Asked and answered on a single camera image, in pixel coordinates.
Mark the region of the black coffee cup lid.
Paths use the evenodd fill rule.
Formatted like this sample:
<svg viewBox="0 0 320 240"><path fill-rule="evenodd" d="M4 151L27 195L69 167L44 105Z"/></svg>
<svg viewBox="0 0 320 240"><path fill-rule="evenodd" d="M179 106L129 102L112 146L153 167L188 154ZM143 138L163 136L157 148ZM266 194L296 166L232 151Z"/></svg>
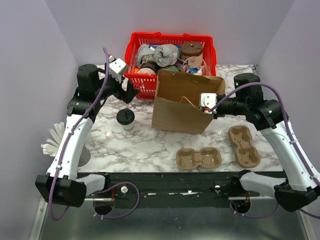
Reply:
<svg viewBox="0 0 320 240"><path fill-rule="evenodd" d="M116 120L121 125L129 125L134 122L135 114L131 109L124 108L118 111L116 114Z"/></svg>

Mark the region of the white paper coffee cup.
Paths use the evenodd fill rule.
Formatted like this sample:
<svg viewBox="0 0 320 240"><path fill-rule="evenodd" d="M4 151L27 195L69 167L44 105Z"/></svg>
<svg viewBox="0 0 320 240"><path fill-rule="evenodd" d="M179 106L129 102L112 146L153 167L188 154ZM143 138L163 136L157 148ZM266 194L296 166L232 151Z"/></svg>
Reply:
<svg viewBox="0 0 320 240"><path fill-rule="evenodd" d="M129 123L129 124L122 124L121 126L122 126L122 128L125 130L125 131L130 131L130 130L132 130L133 128L134 128L134 126L135 126L135 120L134 121L132 121L131 123Z"/></svg>

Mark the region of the brown paper bag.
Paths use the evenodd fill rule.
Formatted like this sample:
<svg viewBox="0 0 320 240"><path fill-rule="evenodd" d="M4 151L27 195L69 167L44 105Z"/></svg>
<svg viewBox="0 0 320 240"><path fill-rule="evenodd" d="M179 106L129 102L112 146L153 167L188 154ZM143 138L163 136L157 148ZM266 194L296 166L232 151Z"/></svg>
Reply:
<svg viewBox="0 0 320 240"><path fill-rule="evenodd" d="M202 134L213 117L200 108L200 94L225 94L222 77L180 71L158 71L151 127L156 130Z"/></svg>

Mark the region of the cardboard cup carrier tray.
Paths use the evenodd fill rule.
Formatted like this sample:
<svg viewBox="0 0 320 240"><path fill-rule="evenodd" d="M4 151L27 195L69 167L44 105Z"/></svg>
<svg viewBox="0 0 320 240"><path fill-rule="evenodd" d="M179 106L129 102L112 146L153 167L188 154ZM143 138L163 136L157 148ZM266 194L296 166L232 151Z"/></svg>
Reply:
<svg viewBox="0 0 320 240"><path fill-rule="evenodd" d="M197 167L216 169L221 164L221 154L215 147L204 147L198 151L193 148L181 148L176 152L176 165L184 171Z"/></svg>

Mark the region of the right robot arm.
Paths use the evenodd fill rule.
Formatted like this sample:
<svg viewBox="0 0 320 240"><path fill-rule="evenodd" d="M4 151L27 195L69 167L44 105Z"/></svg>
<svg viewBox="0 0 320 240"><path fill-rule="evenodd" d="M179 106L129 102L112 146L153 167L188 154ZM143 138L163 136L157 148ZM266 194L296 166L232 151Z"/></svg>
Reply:
<svg viewBox="0 0 320 240"><path fill-rule="evenodd" d="M230 191L241 196L253 191L275 198L286 211L294 212L317 200L320 195L320 174L299 144L283 101L265 100L263 83L258 75L241 73L234 78L232 94L217 95L210 105L213 117L241 115L254 125L272 147L285 171L286 178L274 178L243 170L230 183Z"/></svg>

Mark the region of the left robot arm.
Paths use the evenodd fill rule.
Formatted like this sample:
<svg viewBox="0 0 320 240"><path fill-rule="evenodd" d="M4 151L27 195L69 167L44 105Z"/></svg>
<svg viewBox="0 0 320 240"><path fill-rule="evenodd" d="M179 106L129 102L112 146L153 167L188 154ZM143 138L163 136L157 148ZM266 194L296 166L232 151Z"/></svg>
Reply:
<svg viewBox="0 0 320 240"><path fill-rule="evenodd" d="M105 68L84 64L78 68L77 88L67 105L65 132L56 156L45 175L38 175L35 186L49 204L80 207L85 197L96 193L104 198L110 194L107 177L91 173L78 178L78 165L88 134L101 109L101 101L110 96L130 103L138 94L132 82L122 88L128 65L117 59Z"/></svg>

